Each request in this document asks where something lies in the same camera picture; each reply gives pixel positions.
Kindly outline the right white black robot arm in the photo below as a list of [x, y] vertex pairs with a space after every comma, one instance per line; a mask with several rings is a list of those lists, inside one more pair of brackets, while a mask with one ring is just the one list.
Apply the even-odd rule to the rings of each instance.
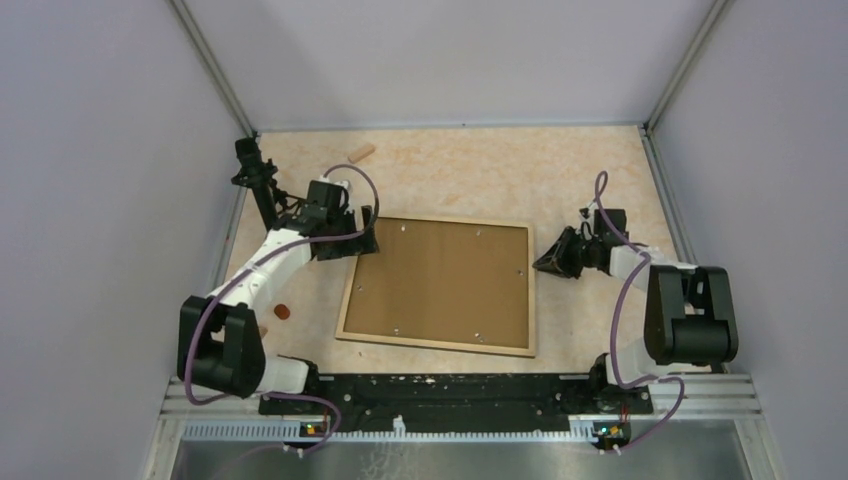
[[[658, 381], [684, 365], [712, 367], [734, 360], [740, 339], [726, 269], [668, 258], [656, 247], [631, 241], [623, 209], [581, 209], [578, 226], [567, 226], [533, 263], [535, 270], [577, 279], [593, 269], [621, 280], [610, 328], [609, 349], [590, 371], [589, 404], [612, 412], [627, 389]], [[627, 294], [645, 293], [642, 334], [618, 344]]]

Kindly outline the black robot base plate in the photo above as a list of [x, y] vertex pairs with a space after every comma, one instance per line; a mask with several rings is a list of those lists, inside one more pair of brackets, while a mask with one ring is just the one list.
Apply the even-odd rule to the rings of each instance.
[[383, 432], [402, 419], [411, 433], [563, 432], [577, 415], [620, 420], [653, 413], [645, 387], [623, 390], [589, 375], [316, 374], [301, 400], [262, 399], [265, 416], [331, 420], [341, 433]]

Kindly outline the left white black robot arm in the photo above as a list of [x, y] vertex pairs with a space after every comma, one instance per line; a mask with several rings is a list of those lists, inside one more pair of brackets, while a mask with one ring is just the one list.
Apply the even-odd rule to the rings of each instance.
[[211, 401], [194, 393], [200, 386], [213, 400], [282, 394], [292, 410], [308, 413], [319, 404], [320, 386], [308, 378], [306, 361], [266, 353], [259, 318], [307, 264], [378, 252], [380, 201], [355, 209], [349, 182], [320, 177], [306, 197], [262, 211], [270, 228], [253, 255], [221, 286], [181, 306], [178, 377], [195, 405]]

